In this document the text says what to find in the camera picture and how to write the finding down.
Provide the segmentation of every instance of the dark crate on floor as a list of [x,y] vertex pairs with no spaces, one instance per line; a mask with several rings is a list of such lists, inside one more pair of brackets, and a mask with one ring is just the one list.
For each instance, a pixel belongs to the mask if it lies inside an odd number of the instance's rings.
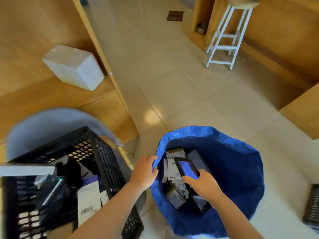
[[311,187],[302,222],[319,234],[319,184]]
[[[87,127],[80,128],[60,139],[43,145],[10,162],[48,164],[68,155],[99,176],[100,192],[106,190],[112,198],[124,185],[125,180],[110,145]],[[68,199],[53,225],[40,224],[42,209],[35,211],[38,189],[33,186],[36,176],[2,178],[2,207],[4,238],[29,239],[45,238],[48,231],[75,221],[77,228],[77,198]],[[137,239],[144,227],[133,207],[122,231],[123,239]]]

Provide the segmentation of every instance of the blue bag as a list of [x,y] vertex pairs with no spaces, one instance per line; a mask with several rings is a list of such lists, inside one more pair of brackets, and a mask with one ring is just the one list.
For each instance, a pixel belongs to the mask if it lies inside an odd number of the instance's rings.
[[187,126],[165,134],[156,155],[159,174],[151,192],[159,210],[179,236],[203,234],[227,237],[226,230],[214,208],[201,214],[192,199],[176,210],[165,198],[168,184],[162,183],[165,151],[183,147],[188,154],[196,149],[212,171],[221,190],[250,220],[264,195],[263,163],[259,152],[245,142],[231,138],[210,126]]

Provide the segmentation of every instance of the hand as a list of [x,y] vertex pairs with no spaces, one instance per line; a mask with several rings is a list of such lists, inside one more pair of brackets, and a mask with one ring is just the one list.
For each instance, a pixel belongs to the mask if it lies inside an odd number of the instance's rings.
[[142,192],[153,184],[159,172],[156,167],[152,171],[155,159],[157,156],[140,157],[134,166],[130,183],[140,188]]
[[199,196],[207,200],[212,206],[215,206],[223,197],[224,193],[210,173],[204,169],[199,169],[198,171],[200,173],[198,179],[193,179],[189,176],[183,176],[182,179],[185,183],[189,184]]

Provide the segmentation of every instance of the red brown mat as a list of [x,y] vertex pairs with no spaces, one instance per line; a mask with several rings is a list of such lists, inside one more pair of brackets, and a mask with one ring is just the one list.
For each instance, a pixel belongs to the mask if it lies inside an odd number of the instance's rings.
[[183,19],[184,12],[169,11],[167,21],[181,22]]

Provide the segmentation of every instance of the handheld device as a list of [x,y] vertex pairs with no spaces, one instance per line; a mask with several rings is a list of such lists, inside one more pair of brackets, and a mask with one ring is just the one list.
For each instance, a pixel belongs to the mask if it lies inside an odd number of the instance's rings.
[[[174,160],[182,177],[186,175],[193,179],[199,178],[200,174],[191,160],[181,157],[175,157]],[[185,183],[185,186],[190,194],[190,197],[195,201],[201,213],[204,214],[206,211],[208,211],[211,207],[210,204],[200,197],[189,184]]]

